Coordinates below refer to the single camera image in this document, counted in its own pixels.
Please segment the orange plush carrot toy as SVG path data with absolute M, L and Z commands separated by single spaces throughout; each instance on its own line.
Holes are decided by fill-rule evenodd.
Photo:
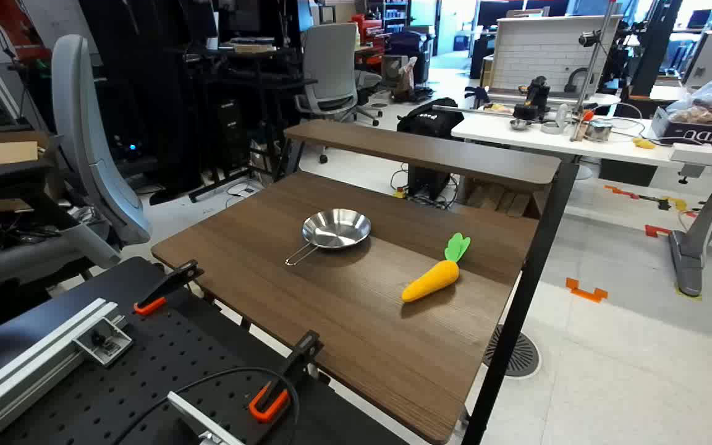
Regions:
M 403 291 L 399 302 L 420 302 L 425 297 L 433 297 L 435 291 L 451 287 L 460 278 L 460 259 L 467 255 L 471 239 L 461 233 L 454 233 L 443 251 L 443 259 L 435 262 L 428 271 L 416 277 Z

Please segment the silver frying pan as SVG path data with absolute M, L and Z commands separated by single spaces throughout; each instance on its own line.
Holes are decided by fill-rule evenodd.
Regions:
M 292 251 L 284 265 L 296 266 L 304 262 L 310 251 L 339 251 L 349 246 L 357 246 L 371 238 L 371 217 L 350 210 L 350 208 L 328 208 L 308 214 L 302 222 L 302 239 L 304 244 Z

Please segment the black orange clamp near pan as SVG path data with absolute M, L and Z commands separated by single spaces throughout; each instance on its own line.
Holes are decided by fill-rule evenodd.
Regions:
M 171 291 L 186 287 L 187 282 L 193 282 L 199 275 L 203 275 L 203 270 L 198 266 L 198 262 L 187 259 L 186 265 L 181 265 L 177 270 L 166 275 L 157 285 L 153 285 L 144 298 L 134 302 L 131 311 L 136 317 L 151 317 L 151 313 L 160 311 L 166 307 Z

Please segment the wooden upper shelf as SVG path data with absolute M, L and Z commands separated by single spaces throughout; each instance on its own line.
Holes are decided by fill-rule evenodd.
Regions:
M 521 187 L 543 187 L 553 180 L 561 160 L 511 149 L 464 144 L 376 125 L 310 119 L 284 130 L 292 141 L 334 146 L 354 154 L 403 160 L 433 170 L 461 173 L 483 180 L 518 182 Z

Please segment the black backpack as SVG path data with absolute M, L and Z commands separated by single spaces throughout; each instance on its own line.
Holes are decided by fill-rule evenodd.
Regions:
M 456 109 L 456 100 L 443 97 L 407 112 L 397 120 L 397 130 L 446 137 L 460 120 L 461 112 Z M 418 201 L 435 201 L 444 189 L 446 180 L 450 175 L 439 170 L 420 165 L 407 168 L 407 192 Z

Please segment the grey office chair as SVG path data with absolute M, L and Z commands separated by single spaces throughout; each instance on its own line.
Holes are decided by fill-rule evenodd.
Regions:
M 356 25 L 328 23 L 302 32 L 304 87 L 296 112 L 310 119 L 354 120 L 357 115 Z

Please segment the black orange clamp near edge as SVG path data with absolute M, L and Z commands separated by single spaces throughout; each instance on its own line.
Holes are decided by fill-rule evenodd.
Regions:
M 320 338 L 315 332 L 305 332 L 293 345 L 284 362 L 271 374 L 271 379 L 250 398 L 247 412 L 266 426 L 277 419 L 284 408 L 293 401 L 296 382 L 305 374 L 308 362 L 320 350 Z

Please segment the black perforated base board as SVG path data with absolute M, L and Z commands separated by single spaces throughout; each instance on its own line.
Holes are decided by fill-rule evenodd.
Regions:
M 286 355 L 182 287 L 160 311 L 136 317 L 131 304 L 166 275 L 129 259 L 0 324 L 0 367 L 94 298 L 116 302 L 134 338 L 109 367 L 76 366 L 0 432 L 0 445 L 399 445 L 308 374 L 277 419 L 257 422 L 247 403 Z

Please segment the white workbench table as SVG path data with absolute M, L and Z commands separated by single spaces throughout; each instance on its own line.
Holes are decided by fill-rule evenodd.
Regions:
M 511 129 L 508 114 L 467 112 L 464 119 L 451 129 L 454 137 L 508 146 L 538 154 L 576 156 L 618 160 L 649 168 L 675 168 L 680 175 L 712 173 L 712 146 L 675 144 L 653 149 L 638 149 L 629 135 L 622 134 L 629 119 L 613 119 L 613 130 L 605 141 L 590 141 L 576 134 L 576 123 L 561 130 L 547 130 L 542 123 L 532 123 L 524 130 Z M 669 259 L 675 270 L 675 287 L 687 297 L 701 294 L 701 271 L 706 249 L 712 243 L 712 192 L 705 210 L 687 230 L 673 230 L 668 235 Z

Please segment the white pegboard panel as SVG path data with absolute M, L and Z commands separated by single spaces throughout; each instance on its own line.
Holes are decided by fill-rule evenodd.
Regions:
M 618 23 L 618 15 L 501 18 L 490 88 L 518 93 L 543 77 L 553 97 L 596 93 Z

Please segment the grey padded chair back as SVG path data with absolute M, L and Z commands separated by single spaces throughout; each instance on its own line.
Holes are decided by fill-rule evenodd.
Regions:
M 64 35 L 52 46 L 52 112 L 61 156 L 84 197 L 109 219 L 119 239 L 147 243 L 153 228 L 140 197 L 111 156 L 94 83 L 92 46 L 82 35 Z

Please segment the black table leg frame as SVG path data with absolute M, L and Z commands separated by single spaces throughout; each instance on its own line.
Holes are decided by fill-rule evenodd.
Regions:
M 491 358 L 486 362 L 486 374 L 482 379 L 474 408 L 467 416 L 467 428 L 464 428 L 464 434 L 461 434 L 461 445 L 480 445 L 482 443 L 482 434 L 486 429 L 490 416 L 491 416 L 497 396 L 501 390 L 501 382 L 505 382 L 513 345 L 518 341 L 518 333 L 521 333 L 527 313 L 528 313 L 528 307 L 534 302 L 534 291 L 537 291 L 538 277 L 542 277 L 543 265 L 549 259 L 549 251 L 551 251 L 553 238 L 559 233 L 569 196 L 574 189 L 574 182 L 576 182 L 576 175 L 577 175 L 577 162 L 580 162 L 577 156 L 564 156 L 561 165 L 559 165 L 559 170 L 553 175 L 547 208 L 543 208 L 543 213 L 538 217 L 538 228 L 537 228 L 537 233 L 532 238 L 527 259 L 521 265 L 518 285 L 511 291 L 511 304 L 508 304 L 507 317 L 501 322 L 501 328 L 497 333 L 497 341 L 495 341 L 495 349 L 491 349 Z

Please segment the aluminium extrusion rail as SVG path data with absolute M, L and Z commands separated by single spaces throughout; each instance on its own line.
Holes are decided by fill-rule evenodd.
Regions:
M 94 298 L 0 367 L 0 432 L 58 385 L 76 366 L 109 367 L 134 338 L 116 302 Z

